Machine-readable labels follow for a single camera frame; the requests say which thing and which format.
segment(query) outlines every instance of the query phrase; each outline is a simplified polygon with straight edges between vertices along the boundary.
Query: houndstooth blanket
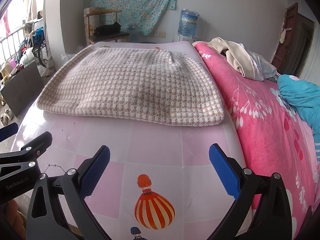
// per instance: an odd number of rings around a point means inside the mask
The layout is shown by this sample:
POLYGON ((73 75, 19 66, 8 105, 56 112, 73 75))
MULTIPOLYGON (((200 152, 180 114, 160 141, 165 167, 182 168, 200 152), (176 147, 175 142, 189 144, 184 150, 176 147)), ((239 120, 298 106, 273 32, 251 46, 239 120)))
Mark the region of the houndstooth blanket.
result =
POLYGON ((37 106, 172 126, 208 126, 224 118, 206 67, 186 53, 156 49, 88 46, 54 75, 37 106))

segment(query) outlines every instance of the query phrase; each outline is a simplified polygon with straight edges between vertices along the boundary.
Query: turquoise floral cloth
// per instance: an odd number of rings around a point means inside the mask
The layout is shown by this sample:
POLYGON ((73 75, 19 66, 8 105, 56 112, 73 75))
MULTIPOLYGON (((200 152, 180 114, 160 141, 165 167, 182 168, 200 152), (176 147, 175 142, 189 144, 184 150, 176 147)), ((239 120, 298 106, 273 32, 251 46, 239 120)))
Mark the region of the turquoise floral cloth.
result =
MULTIPOLYGON (((122 30, 139 30, 140 34, 151 33, 166 9, 175 10, 176 0, 84 0, 84 8, 121 9, 118 22, 122 30)), ((114 14, 100 17, 101 24, 114 23, 114 14)))

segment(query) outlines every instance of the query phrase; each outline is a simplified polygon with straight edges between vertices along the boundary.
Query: star constellation print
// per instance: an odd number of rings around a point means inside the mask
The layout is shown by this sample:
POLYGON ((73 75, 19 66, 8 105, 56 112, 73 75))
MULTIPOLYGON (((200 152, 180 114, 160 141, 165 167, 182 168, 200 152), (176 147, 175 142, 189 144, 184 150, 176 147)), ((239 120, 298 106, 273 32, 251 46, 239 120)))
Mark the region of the star constellation print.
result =
POLYGON ((56 164, 48 164, 48 167, 45 169, 44 173, 45 173, 45 172, 47 171, 47 169, 50 168, 50 167, 58 167, 58 168, 62 169, 63 172, 65 172, 65 170, 64 170, 61 166, 59 166, 59 165, 56 165, 56 164))
POLYGON ((186 136, 188 136, 190 138, 191 136, 196 135, 197 132, 199 132, 199 131, 200 131, 200 129, 197 127, 190 127, 188 129, 188 131, 186 132, 186 136))

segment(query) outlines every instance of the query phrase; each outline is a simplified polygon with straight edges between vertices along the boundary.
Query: folded blanket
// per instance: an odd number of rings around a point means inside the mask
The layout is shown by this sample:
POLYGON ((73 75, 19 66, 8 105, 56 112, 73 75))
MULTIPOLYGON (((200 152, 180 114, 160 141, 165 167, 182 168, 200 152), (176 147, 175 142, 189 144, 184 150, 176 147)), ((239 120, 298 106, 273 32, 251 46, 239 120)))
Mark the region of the folded blanket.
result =
POLYGON ((37 106, 173 126, 214 125, 224 117, 207 68, 186 53, 158 49, 89 46, 55 74, 37 106))
POLYGON ((263 81, 276 75, 276 68, 261 55, 249 51, 243 44, 214 38, 207 45, 221 54, 226 51, 228 63, 243 77, 263 81))
POLYGON ((281 96, 297 108, 300 117, 312 128, 320 162, 320 87, 292 75, 281 75, 278 88, 281 96))

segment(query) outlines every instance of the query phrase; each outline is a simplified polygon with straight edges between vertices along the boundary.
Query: pink cloth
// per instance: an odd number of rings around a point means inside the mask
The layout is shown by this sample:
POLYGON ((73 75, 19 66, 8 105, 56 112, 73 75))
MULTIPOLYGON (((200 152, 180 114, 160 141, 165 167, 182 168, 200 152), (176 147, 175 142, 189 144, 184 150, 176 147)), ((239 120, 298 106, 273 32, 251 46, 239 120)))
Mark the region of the pink cloth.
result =
POLYGON ((0 20, 1 26, 1 35, 4 37, 8 37, 10 35, 10 28, 9 28, 9 23, 8 23, 8 10, 5 10, 1 20, 0 20))
MULTIPOLYGON (((314 207, 318 163, 311 129, 279 94, 276 83, 246 79, 205 42, 194 43, 211 72, 237 129, 247 167, 281 174, 290 202, 292 235, 314 207)), ((256 209, 258 197, 252 208, 256 209)))
POLYGON ((14 69, 17 66, 16 61, 14 59, 10 60, 10 64, 12 66, 12 69, 14 69))

